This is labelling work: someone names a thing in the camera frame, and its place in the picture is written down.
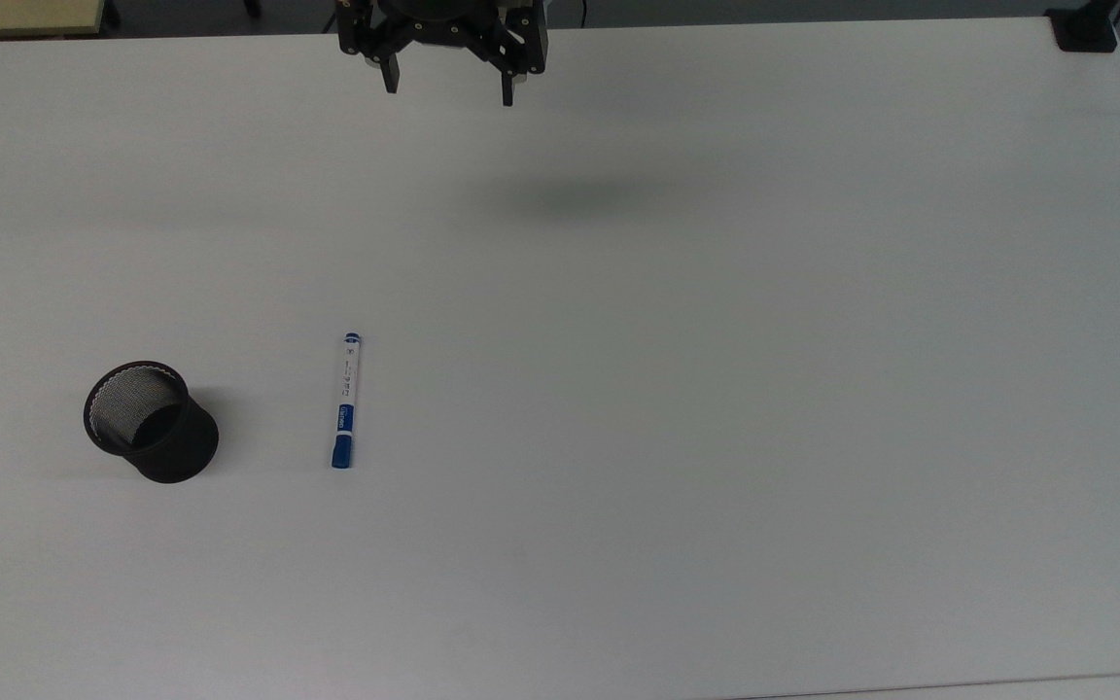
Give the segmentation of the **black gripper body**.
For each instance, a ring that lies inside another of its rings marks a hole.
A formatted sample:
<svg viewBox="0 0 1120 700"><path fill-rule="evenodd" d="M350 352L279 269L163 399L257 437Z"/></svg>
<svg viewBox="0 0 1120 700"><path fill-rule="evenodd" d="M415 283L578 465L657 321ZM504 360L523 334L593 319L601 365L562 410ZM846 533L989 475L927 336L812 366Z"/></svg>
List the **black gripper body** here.
<svg viewBox="0 0 1120 700"><path fill-rule="evenodd" d="M545 1L338 1L339 49L386 71L412 45L474 54L508 77L541 75Z"/></svg>

